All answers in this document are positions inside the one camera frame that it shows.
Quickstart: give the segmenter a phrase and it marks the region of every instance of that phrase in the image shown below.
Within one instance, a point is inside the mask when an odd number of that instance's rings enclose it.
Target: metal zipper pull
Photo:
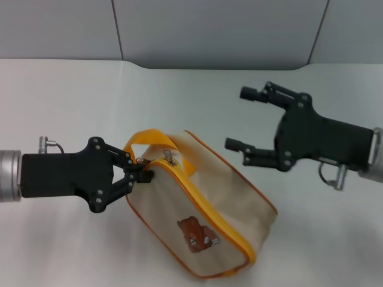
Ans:
[[[143,158],[143,157],[138,157],[136,161],[137,163],[143,163],[143,164],[148,164],[151,162],[151,160],[147,160],[146,158]]]
[[[163,154],[165,156],[165,159],[168,161],[168,163],[172,166],[176,166],[177,163],[175,162],[175,160],[173,159],[173,155],[172,153],[170,152],[170,150],[168,149],[164,149],[163,150]]]

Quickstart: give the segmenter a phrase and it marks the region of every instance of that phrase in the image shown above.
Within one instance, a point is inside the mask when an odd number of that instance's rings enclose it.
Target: white tabletop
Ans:
[[[91,136],[117,147],[138,130],[193,131],[279,210],[255,266],[203,281],[183,270],[124,199],[94,214],[80,198],[0,206],[0,285],[382,286],[383,185],[349,172],[345,192],[322,183],[318,163],[291,172],[243,167],[226,137],[273,148],[282,110],[239,99],[267,80],[314,98],[325,117],[383,123],[383,65],[309,65],[296,71],[178,71],[128,62],[0,60],[0,149],[37,152],[47,135],[67,152]],[[335,176],[332,168],[325,169]]]

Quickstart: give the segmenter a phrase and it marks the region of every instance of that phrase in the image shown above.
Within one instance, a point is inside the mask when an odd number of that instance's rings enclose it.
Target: brown bear embroidery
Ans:
[[[192,253],[200,252],[220,242],[217,234],[207,226],[199,225],[198,219],[191,216],[177,222]]]

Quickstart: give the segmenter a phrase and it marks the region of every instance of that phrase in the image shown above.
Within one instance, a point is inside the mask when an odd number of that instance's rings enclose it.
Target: beige pouch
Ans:
[[[127,201],[144,224],[192,274],[230,276],[251,266],[277,211],[233,166],[189,132],[135,134],[149,144],[142,155],[154,172]]]

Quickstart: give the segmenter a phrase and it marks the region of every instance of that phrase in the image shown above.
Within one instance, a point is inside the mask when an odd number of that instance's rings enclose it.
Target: yellow handle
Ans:
[[[134,155],[132,145],[138,144],[138,145],[156,145],[161,146],[163,148],[167,149],[175,149],[178,151],[177,146],[173,143],[173,141],[163,132],[151,129],[151,130],[143,130],[141,132],[135,133],[127,142],[127,144],[124,147],[124,151],[128,152],[130,154],[130,157],[132,160],[136,163],[136,157]],[[192,175],[196,168],[189,163],[184,158],[182,159],[184,171],[187,176]]]

